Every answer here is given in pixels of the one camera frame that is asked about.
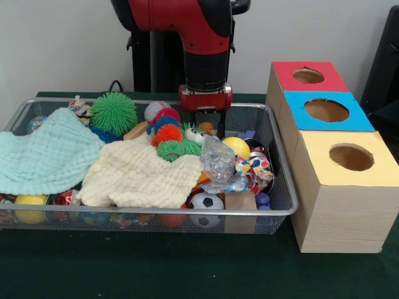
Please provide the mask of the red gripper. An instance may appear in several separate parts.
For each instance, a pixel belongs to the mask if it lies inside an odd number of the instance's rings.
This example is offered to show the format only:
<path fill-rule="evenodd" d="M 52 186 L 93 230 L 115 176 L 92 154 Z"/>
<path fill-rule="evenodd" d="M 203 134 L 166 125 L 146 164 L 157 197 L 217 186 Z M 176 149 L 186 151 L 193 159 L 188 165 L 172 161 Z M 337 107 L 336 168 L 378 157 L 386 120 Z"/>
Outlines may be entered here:
<path fill-rule="evenodd" d="M 191 112 L 191 123 L 197 124 L 196 114 L 199 110 L 216 110 L 220 112 L 218 123 L 218 138 L 225 137 L 226 111 L 233 100 L 233 89 L 230 83 L 213 92 L 198 92 L 189 89 L 186 85 L 179 86 L 179 98 L 183 109 Z"/>

